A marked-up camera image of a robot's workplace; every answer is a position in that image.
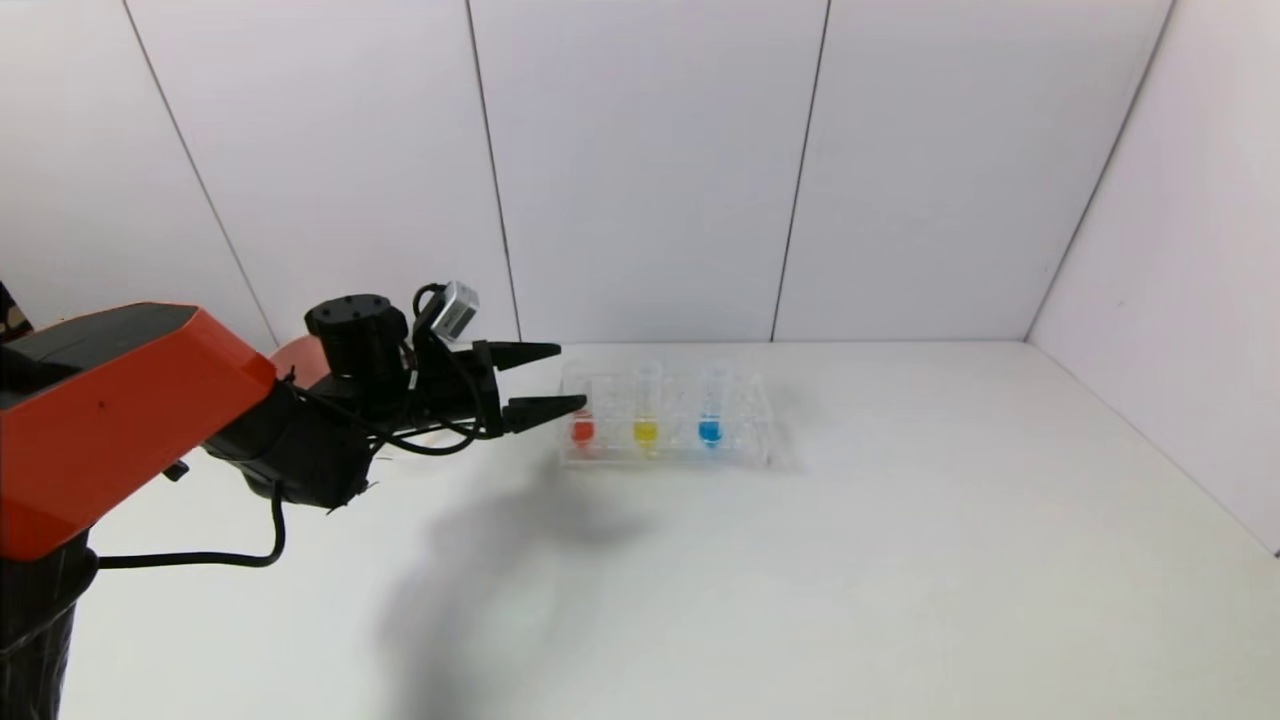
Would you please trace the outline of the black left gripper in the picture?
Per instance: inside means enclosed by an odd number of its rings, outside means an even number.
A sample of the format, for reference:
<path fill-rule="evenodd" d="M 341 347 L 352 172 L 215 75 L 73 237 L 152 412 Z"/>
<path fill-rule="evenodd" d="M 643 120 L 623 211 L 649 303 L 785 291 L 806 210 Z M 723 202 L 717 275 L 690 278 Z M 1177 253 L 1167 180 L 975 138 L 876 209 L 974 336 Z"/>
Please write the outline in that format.
<path fill-rule="evenodd" d="M 495 370 L 507 372 L 561 352 L 556 343 L 479 340 L 453 350 L 440 340 L 416 340 L 413 416 L 475 439 L 522 433 L 572 416 L 586 409 L 586 395 L 516 397 L 500 411 Z"/>

